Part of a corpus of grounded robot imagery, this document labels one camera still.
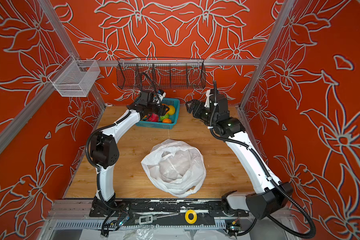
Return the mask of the pink dragon fruit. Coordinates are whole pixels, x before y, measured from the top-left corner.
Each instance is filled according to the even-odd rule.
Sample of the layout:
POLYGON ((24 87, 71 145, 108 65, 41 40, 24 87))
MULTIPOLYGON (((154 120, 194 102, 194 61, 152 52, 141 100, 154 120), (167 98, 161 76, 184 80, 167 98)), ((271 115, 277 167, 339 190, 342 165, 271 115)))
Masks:
POLYGON ((159 120, 160 117, 157 114, 149 114, 146 119, 148 122, 158 122, 159 120))

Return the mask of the yellow lemon fruit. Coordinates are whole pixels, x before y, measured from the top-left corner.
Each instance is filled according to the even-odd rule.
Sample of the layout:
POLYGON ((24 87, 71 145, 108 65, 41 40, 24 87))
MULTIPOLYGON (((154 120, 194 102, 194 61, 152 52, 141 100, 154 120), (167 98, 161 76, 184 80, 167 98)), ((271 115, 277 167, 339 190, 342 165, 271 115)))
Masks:
POLYGON ((169 108, 168 114, 170 116, 172 116, 172 115, 174 115, 176 113, 176 108, 174 106, 169 105, 168 108, 169 108))

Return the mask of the teal plastic basket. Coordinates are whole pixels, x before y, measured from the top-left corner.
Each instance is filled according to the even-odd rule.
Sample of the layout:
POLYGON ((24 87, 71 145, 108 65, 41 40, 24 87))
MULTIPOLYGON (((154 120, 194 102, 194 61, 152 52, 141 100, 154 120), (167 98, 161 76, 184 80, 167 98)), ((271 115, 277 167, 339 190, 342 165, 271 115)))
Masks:
POLYGON ((169 116, 169 119, 172 121, 171 123, 162 123, 162 122, 148 122, 148 121, 139 121, 136 123, 137 127, 145 127, 145 128, 154 128, 154 129, 165 129, 171 130, 177 120, 179 118, 180 112, 180 100, 175 98, 163 98, 162 104, 171 105, 175 107, 175 113, 169 116))

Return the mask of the white plastic bag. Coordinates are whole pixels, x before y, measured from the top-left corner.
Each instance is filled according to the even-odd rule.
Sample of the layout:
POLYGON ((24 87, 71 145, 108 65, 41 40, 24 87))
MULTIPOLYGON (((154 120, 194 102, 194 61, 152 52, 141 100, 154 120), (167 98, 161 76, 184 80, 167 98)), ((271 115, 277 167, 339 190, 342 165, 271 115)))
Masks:
POLYGON ((204 156, 183 141, 167 139, 141 161, 152 184, 176 198, 197 193, 207 176, 204 156))

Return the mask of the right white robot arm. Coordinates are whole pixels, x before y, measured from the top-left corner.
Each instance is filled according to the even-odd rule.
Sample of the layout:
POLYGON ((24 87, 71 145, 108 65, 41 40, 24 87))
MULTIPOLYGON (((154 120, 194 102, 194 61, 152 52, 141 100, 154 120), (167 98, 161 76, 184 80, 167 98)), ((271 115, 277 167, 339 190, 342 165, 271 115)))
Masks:
POLYGON ((213 90, 207 94, 206 103, 191 100, 186 102, 186 108, 189 114, 208 127, 215 139, 226 143, 234 152, 254 188, 254 193, 249 195, 233 191, 222 197, 226 211, 243 210, 255 218, 246 230, 239 230, 235 224, 231 224, 226 229, 226 234, 232 237, 246 235, 254 228, 257 221, 268 218, 295 237, 312 239, 316 235, 316 227, 311 216, 292 198, 291 184, 282 183, 280 178, 266 165, 241 121, 230 115, 228 100, 219 92, 217 86, 214 86, 213 90), (295 206, 304 216, 309 225, 307 233, 299 233, 272 216, 273 213, 284 208, 287 203, 295 206))

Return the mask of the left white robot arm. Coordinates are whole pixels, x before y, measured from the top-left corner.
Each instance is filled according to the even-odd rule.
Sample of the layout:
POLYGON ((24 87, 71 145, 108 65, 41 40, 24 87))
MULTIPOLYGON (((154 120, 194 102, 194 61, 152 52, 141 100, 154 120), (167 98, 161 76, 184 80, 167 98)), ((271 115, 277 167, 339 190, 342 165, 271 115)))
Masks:
POLYGON ((87 160, 97 174, 94 204, 106 212, 122 208, 115 202, 113 187, 114 166, 120 156, 118 141, 139 121, 167 112, 167 107, 162 105, 164 95, 157 90, 152 78, 143 72, 138 74, 138 79, 140 93, 136 100, 127 106, 125 113, 114 123, 93 131, 85 146, 87 160))

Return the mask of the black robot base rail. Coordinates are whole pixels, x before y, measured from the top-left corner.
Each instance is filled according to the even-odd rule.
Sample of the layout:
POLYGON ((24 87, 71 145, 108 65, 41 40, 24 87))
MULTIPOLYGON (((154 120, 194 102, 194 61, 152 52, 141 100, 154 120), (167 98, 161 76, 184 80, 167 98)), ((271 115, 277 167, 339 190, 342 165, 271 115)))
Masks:
POLYGON ((220 199, 117 199, 117 206, 122 208, 118 211, 104 211, 95 207, 94 201, 88 210, 91 219, 108 219, 106 226, 115 229, 116 224, 122 220, 126 227, 141 227, 139 218, 153 216, 153 220, 146 220, 149 226, 162 228, 190 229, 226 229, 227 226, 237 220, 243 223, 250 216, 244 210, 229 210, 228 204, 220 199), (190 225, 185 220, 187 210, 197 213, 197 221, 190 225))

